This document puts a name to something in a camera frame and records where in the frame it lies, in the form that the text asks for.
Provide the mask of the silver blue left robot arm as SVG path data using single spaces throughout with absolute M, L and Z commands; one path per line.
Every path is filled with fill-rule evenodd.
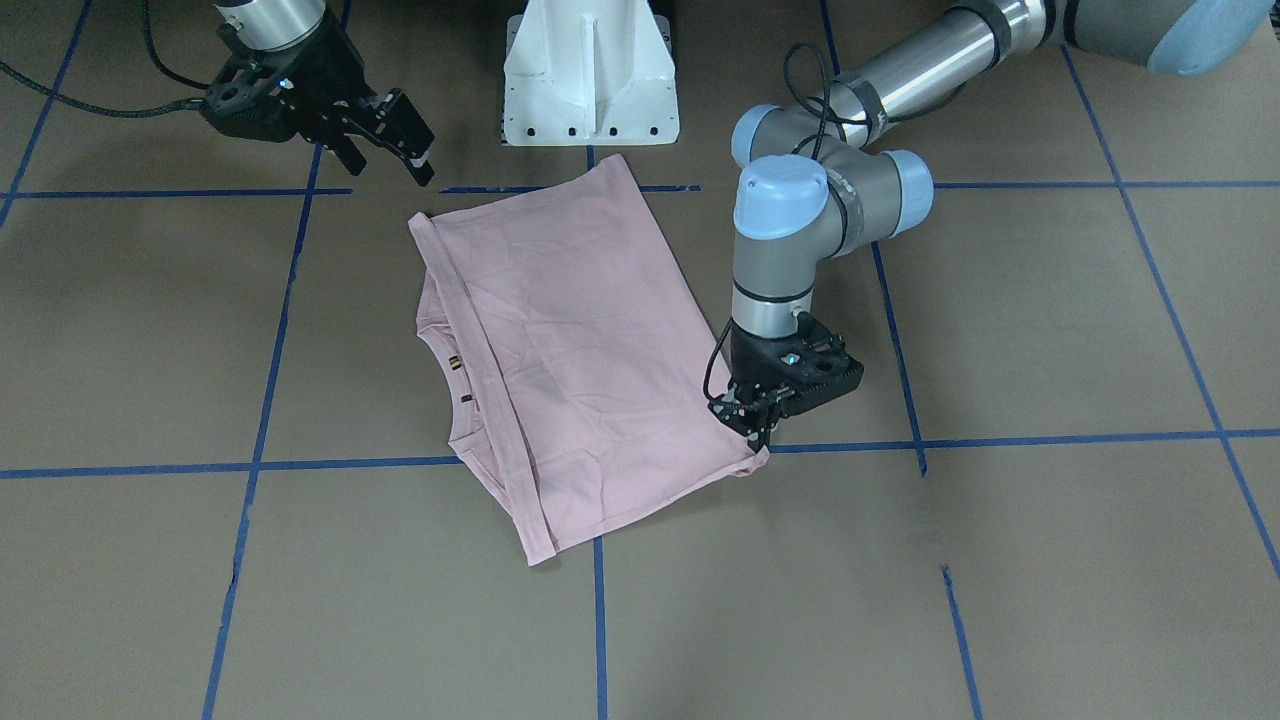
M 863 365 L 812 315 L 820 263 L 913 229 L 934 181 L 906 150 L 869 152 L 905 122 L 938 111 L 979 74 L 1050 42 L 1165 76 L 1199 76 L 1235 54 L 1267 1 L 955 1 L 864 65 L 760 105 L 733 128 L 733 293 L 719 343 L 726 392 L 710 413 L 764 450 L 783 419 L 855 391 Z

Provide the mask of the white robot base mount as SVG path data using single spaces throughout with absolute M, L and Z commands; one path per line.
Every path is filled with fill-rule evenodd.
M 675 143 L 673 19 L 672 1 L 527 3 L 506 24 L 504 143 Z

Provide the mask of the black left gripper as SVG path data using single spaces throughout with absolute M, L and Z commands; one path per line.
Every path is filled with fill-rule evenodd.
M 767 447 L 780 421 L 855 391 L 864 366 L 841 334 L 812 314 L 797 316 L 797 331 L 762 338 L 730 323 L 730 393 L 708 398 L 708 409 L 726 427 Z

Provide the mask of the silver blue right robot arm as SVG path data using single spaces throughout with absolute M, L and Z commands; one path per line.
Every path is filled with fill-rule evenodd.
M 355 138 L 394 155 L 425 187 L 434 133 L 402 88 L 375 91 L 364 59 L 325 1 L 218 1 L 230 55 L 204 94 L 202 118 L 233 138 L 301 137 L 351 173 L 367 165 Z

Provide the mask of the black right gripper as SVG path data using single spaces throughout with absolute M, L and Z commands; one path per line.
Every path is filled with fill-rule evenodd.
M 435 135 L 403 90 L 376 95 L 364 61 L 337 20 L 320 20 L 289 47 L 259 50 L 224 22 L 230 56 L 204 94 L 201 117 L 233 138 L 282 143 L 297 135 L 340 158 L 360 155 L 358 136 L 402 161 L 419 187 L 435 176 Z

